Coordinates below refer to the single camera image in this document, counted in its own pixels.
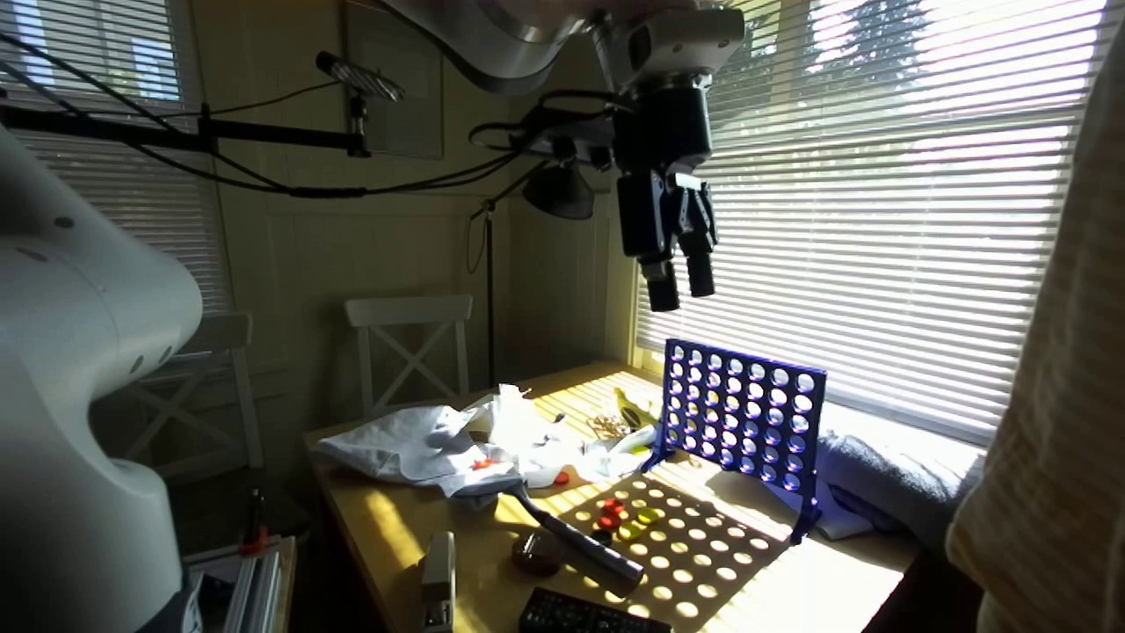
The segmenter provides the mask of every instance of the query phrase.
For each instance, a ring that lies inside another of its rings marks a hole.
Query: wall
[[[321,48],[342,52],[339,0],[193,0],[193,48],[211,104],[252,100],[322,82],[313,69]],[[575,52],[554,85],[590,85],[590,57]],[[342,152],[226,143],[238,163],[285,181],[396,181],[491,158],[463,137],[485,118],[522,117],[527,98],[497,98],[444,69],[447,152],[423,158],[343,158]],[[342,129],[342,96],[321,92],[241,118]],[[355,349],[342,303],[349,295],[476,291],[472,320],[476,388],[485,388],[485,276],[466,261],[480,231],[466,231],[476,205],[527,168],[512,165],[462,192],[410,192],[367,199],[293,199],[219,189],[234,309],[256,315],[256,392],[265,453],[274,471],[303,465],[303,434],[355,416]],[[621,349],[621,286],[614,268],[613,195],[599,219],[567,223],[522,205],[497,212],[497,330],[498,367],[540,372],[608,358]]]

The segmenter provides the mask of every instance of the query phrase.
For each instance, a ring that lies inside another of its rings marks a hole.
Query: window blind
[[[64,57],[155,111],[193,107],[187,98],[187,48],[171,37],[169,8],[163,0],[0,0],[0,29]],[[140,117],[115,117],[123,111],[119,100],[33,52],[0,44],[0,58],[53,96],[97,111],[97,118],[144,124]],[[12,104],[61,107],[22,82],[0,78]],[[115,141],[27,129],[16,129],[16,137],[106,219],[178,256],[201,281],[208,309],[228,309],[220,231],[213,223],[219,192],[211,181],[166,168]],[[163,156],[213,168],[201,156]]]
[[[839,404],[985,444],[1122,2],[737,8],[752,42],[711,89],[702,165],[718,295],[641,303],[641,342],[812,361]]]

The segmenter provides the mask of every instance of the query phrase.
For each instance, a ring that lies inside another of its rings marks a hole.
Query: white chair
[[[463,322],[472,315],[472,295],[402,295],[402,299],[349,299],[349,322],[357,338],[357,396],[362,412],[383,412],[410,377],[425,377],[447,396],[466,392],[466,333]],[[425,327],[417,349],[409,349],[395,330]],[[436,345],[455,333],[456,345],[456,388],[449,388],[425,358]],[[376,392],[374,377],[374,342],[390,349],[403,367],[402,372]]]
[[[123,453],[159,467],[166,479],[265,467],[246,356],[249,338],[249,313],[208,313],[169,367],[115,392],[119,412],[144,417]],[[166,432],[178,432],[171,449],[155,447]]]

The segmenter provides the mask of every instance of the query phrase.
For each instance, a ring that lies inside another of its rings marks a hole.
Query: connect four game
[[[827,372],[682,338],[664,345],[660,429],[647,467],[685,449],[800,498],[792,540],[820,519],[814,440]]]

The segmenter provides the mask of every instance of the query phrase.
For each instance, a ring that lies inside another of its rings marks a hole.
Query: wooden table
[[[522,388],[544,417],[561,412],[567,423],[603,416],[613,388],[657,402],[653,382],[614,367],[554,372]],[[463,513],[436,487],[381,485],[322,456],[313,456],[313,471],[395,633],[423,623],[417,561],[444,532],[456,534],[456,630],[518,630],[532,586],[544,585],[670,620],[674,630],[853,633],[867,624],[913,558],[906,539],[784,545],[793,515],[771,491],[711,465],[678,461],[653,467],[643,480],[621,480],[633,498],[664,506],[668,515],[621,545],[647,561],[651,575],[636,590],[614,594],[572,566],[549,580],[518,568],[508,561],[512,540],[532,534],[533,519],[506,497],[491,513]],[[600,497],[603,487],[568,485],[539,497],[539,506],[588,519]]]

